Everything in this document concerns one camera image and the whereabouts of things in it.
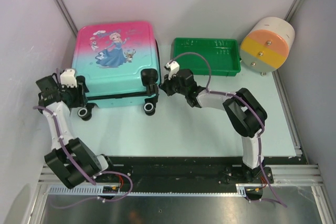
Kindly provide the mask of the pink and teal kids suitcase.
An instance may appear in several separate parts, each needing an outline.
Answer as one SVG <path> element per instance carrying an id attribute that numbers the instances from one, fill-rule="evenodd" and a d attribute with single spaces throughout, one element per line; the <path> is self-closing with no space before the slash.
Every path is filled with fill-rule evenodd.
<path id="1" fill-rule="evenodd" d="M 155 113 L 161 84 L 160 56 L 147 21 L 88 25 L 77 34 L 72 68 L 85 78 L 87 104 L 78 116 L 88 121 L 92 109 L 141 105 Z"/>

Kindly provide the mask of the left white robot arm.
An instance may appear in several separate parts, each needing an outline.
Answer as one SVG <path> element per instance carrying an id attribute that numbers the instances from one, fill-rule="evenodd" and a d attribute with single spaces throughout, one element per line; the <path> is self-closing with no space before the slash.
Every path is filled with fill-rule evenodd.
<path id="1" fill-rule="evenodd" d="M 51 133 L 51 151 L 44 156 L 45 163 L 69 189 L 83 182 L 95 184 L 96 175 L 105 182 L 116 175 L 105 155 L 95 155 L 80 138 L 73 136 L 71 109 L 86 106 L 88 88 L 83 76 L 72 81 L 64 84 L 55 73 L 37 80 L 40 92 L 35 107 L 47 119 Z"/>

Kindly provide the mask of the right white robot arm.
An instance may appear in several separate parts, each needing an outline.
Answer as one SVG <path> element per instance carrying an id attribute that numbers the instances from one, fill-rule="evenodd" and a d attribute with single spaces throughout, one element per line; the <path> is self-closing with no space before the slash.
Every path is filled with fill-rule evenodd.
<path id="1" fill-rule="evenodd" d="M 254 183 L 265 173 L 261 135 L 265 131 L 267 113 L 252 93 L 241 88 L 235 93 L 209 90 L 199 86 L 190 69 L 167 67 L 161 89 L 168 95 L 185 97 L 190 107 L 212 108 L 226 112 L 243 146 L 241 173 L 245 181 Z"/>

